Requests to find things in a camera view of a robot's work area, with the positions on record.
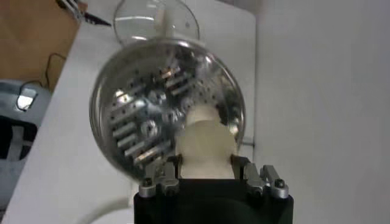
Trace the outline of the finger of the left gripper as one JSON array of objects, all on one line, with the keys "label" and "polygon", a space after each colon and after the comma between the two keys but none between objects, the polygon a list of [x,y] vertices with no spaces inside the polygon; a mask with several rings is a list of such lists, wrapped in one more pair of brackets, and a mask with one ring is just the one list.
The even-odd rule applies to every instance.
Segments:
[{"label": "finger of the left gripper", "polygon": [[76,0],[56,0],[56,3],[61,9],[68,11],[80,22],[82,21],[98,26],[111,26],[108,21],[82,10],[79,6],[79,2]]}]

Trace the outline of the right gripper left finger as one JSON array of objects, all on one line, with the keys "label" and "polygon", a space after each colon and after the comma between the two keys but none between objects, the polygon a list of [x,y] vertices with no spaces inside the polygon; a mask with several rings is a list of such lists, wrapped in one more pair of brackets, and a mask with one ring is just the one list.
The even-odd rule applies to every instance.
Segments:
[{"label": "right gripper left finger", "polygon": [[146,167],[146,176],[138,187],[141,198],[152,198],[157,195],[159,187],[162,194],[172,197],[179,192],[180,156],[170,156],[160,164],[150,164]]}]

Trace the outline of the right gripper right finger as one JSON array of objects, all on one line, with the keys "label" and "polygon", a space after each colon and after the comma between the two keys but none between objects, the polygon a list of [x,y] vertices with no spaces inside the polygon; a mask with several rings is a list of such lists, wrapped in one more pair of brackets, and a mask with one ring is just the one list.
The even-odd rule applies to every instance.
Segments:
[{"label": "right gripper right finger", "polygon": [[258,171],[248,158],[231,155],[231,166],[235,179],[245,181],[251,194],[269,195],[273,198],[288,198],[289,186],[280,178],[274,166],[264,165]]}]

